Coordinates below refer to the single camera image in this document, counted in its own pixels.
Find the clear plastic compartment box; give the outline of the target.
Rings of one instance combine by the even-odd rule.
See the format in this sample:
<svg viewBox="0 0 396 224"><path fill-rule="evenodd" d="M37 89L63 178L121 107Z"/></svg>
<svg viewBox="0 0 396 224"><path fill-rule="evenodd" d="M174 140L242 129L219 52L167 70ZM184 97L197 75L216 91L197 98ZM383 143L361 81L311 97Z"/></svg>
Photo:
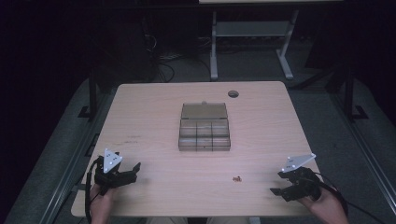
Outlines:
<svg viewBox="0 0 396 224"><path fill-rule="evenodd" d="M224 103L185 103L182 106L180 151L229 151L231 135Z"/></svg>

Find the person's right hand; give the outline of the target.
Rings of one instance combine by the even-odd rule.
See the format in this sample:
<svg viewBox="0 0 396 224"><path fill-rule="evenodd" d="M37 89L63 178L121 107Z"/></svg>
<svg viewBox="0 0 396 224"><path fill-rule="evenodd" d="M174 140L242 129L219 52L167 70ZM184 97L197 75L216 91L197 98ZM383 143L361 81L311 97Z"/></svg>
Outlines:
<svg viewBox="0 0 396 224"><path fill-rule="evenodd" d="M305 206L316 217L319 212L331 210L345 214L339 201L326 189L321 190L321 196L318 200L312 201L310 198L304 197L299 200L299 203Z"/></svg>

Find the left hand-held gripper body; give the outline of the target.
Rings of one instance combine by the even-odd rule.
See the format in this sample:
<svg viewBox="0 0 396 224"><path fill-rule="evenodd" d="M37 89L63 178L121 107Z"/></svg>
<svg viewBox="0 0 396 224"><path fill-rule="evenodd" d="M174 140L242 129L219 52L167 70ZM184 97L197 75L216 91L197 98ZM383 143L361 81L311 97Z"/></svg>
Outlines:
<svg viewBox="0 0 396 224"><path fill-rule="evenodd" d="M101 187L101 195L105 195L109 189L125 186L122 185L122 175L126 172L119 171L122 160L123 157L119 152L113 152L107 148L104 155L99 157L94 182Z"/></svg>

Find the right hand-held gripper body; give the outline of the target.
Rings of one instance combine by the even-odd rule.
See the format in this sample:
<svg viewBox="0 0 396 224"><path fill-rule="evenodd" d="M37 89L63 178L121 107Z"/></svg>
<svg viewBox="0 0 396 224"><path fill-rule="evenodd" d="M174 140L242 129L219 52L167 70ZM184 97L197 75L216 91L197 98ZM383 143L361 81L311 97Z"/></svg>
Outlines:
<svg viewBox="0 0 396 224"><path fill-rule="evenodd" d="M293 178L288 179L290 187L282 189L282 197L286 202L310 197L316 201L321 196L319 189L320 180L310 168L304 167L312 161L316 155L314 153L303 156L288 157L286 164L281 168L282 172L293 172Z"/></svg>

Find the aluminium side rail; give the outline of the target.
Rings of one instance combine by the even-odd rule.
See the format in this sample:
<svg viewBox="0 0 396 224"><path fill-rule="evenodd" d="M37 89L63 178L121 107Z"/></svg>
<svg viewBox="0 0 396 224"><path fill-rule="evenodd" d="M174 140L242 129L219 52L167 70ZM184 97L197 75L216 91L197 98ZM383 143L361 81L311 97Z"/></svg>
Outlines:
<svg viewBox="0 0 396 224"><path fill-rule="evenodd" d="M372 151L367 141L364 139L361 131L359 130L356 121L351 119L347 113L344 111L343 102L341 98L336 94L331 94L330 98L333 104L336 106L337 111L340 113L341 118L351 132L355 142L359 146L363 158L368 164L369 170L374 177L375 183L378 185L380 191L382 192L387 204L393 215L396 216L396 188L394 188L389 181L389 178L382 169L378 159Z"/></svg>
<svg viewBox="0 0 396 224"><path fill-rule="evenodd" d="M37 165L41 183L50 189L38 224L53 224L73 187L79 186L114 95L97 94L97 113L92 119L79 115L88 104L86 94L76 94L66 108Z"/></svg>

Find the black stand post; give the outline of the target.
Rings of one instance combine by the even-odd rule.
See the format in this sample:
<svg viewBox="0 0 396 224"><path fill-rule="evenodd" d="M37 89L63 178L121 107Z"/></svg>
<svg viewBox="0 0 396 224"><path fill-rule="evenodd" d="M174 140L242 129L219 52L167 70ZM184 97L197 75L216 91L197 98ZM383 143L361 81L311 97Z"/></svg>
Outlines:
<svg viewBox="0 0 396 224"><path fill-rule="evenodd" d="M354 99L354 70L348 67L345 76L344 114L347 119L354 122L356 119L368 119L368 115L360 105L355 105Z"/></svg>
<svg viewBox="0 0 396 224"><path fill-rule="evenodd" d="M83 106L78 114L79 118L93 120L97 112L97 93L94 70L89 74L89 104Z"/></svg>

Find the white metal table frame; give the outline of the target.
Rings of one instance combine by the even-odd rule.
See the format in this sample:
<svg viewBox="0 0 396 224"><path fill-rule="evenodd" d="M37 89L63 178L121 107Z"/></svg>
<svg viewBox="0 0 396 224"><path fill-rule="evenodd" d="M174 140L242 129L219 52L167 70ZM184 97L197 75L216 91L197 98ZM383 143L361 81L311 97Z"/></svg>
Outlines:
<svg viewBox="0 0 396 224"><path fill-rule="evenodd" d="M219 78L217 60L217 40L219 37L283 37L284 43L276 51L286 79L293 79L286 53L299 15L294 10L288 21L218 21L217 12L212 15L211 50L210 50L210 79Z"/></svg>

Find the person's left hand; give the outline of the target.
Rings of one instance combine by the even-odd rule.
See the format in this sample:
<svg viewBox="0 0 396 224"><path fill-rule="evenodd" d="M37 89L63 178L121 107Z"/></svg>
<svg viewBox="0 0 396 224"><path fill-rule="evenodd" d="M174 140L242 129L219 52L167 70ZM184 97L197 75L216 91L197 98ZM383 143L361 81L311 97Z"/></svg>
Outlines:
<svg viewBox="0 0 396 224"><path fill-rule="evenodd" d="M94 184L90 193L90 208L92 211L105 211L112 208L117 189L109 189L105 195L100 194L101 187Z"/></svg>

